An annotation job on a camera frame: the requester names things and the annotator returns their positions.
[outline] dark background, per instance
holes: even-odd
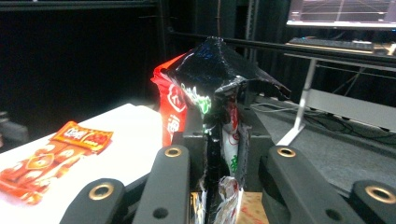
[[[247,32],[248,1],[169,1],[169,30],[200,35],[286,43],[313,35],[388,43],[392,31],[290,28],[290,1],[257,1]],[[56,132],[67,121],[83,121],[117,105],[157,103],[149,79],[163,63],[156,7],[0,12],[0,110],[27,126],[30,140]],[[196,42],[170,40],[167,59]],[[308,60],[271,51],[236,49],[292,90],[298,103]],[[358,68],[345,66],[357,71]],[[314,88],[333,91],[354,73],[319,69]],[[396,106],[394,79],[360,77],[350,96]]]

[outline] crumpled snack bag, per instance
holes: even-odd
[[[175,132],[183,132],[187,114],[187,105],[184,101],[183,90],[175,85],[166,75],[167,68],[175,59],[163,63],[154,69],[154,77],[151,81],[157,84],[160,92],[160,113],[163,120],[163,147],[172,144],[172,138]]]
[[[209,37],[173,60],[167,66],[166,79],[181,88],[183,100],[199,108],[203,119],[204,173],[199,183],[201,192],[194,198],[194,223],[234,223],[237,194],[228,197],[218,194],[218,190],[243,184],[239,183],[243,178],[236,175],[241,126],[237,100],[243,98],[240,96],[253,81],[269,84],[263,88],[264,93],[267,87],[275,87],[289,98],[290,90],[218,37]]]

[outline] keyboard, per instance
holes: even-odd
[[[326,40],[326,39],[308,39],[308,38],[293,38],[289,44],[306,45],[314,47],[323,47],[331,49],[353,49],[373,51],[373,43],[361,43],[352,41]]]

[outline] black snack bag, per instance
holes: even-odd
[[[289,98],[290,90],[230,49],[221,38],[209,37],[168,67],[167,75],[181,87],[195,105],[206,114],[218,105],[217,97],[228,96],[249,80],[273,84]]]
[[[224,217],[228,216],[224,214],[234,214],[230,213],[233,209],[219,213],[228,207],[224,205],[224,195],[228,195],[224,192],[230,192],[234,186],[238,186],[236,180],[230,176],[230,165],[227,165],[223,156],[227,154],[223,146],[223,128],[229,136],[238,136],[238,123],[234,118],[237,113],[230,111],[236,108],[237,96],[248,81],[270,83],[287,98],[290,91],[217,37],[209,37],[204,43],[178,58],[167,68],[166,74],[184,91],[187,100],[200,108],[203,119],[204,173],[199,183],[202,192],[196,200],[196,208],[203,209],[196,212],[194,223],[219,223],[221,216],[222,220],[234,220],[234,217]],[[233,155],[236,157],[237,152],[233,151],[231,156]],[[228,200],[236,204],[237,194],[236,199]]]

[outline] snack bag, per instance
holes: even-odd
[[[203,120],[204,171],[199,180],[201,191],[194,198],[194,223],[234,223],[237,191],[244,184],[243,175],[238,174],[246,169],[238,166],[238,127],[243,123],[237,101],[244,100],[248,84],[253,82],[265,84],[265,93],[268,87],[277,88],[286,98],[290,90],[218,37],[209,37],[172,61],[165,73],[166,80],[181,88],[183,100],[199,108]]]
[[[102,152],[112,134],[69,121],[28,159],[1,171],[0,190],[25,203],[37,204],[52,181],[65,175],[81,158]]]
[[[175,85],[165,74],[166,69],[175,59],[163,63],[154,69],[154,77],[151,81],[157,84],[160,91],[160,113],[163,119],[163,147],[170,146],[174,132],[183,132],[187,105],[184,101],[183,90]]]

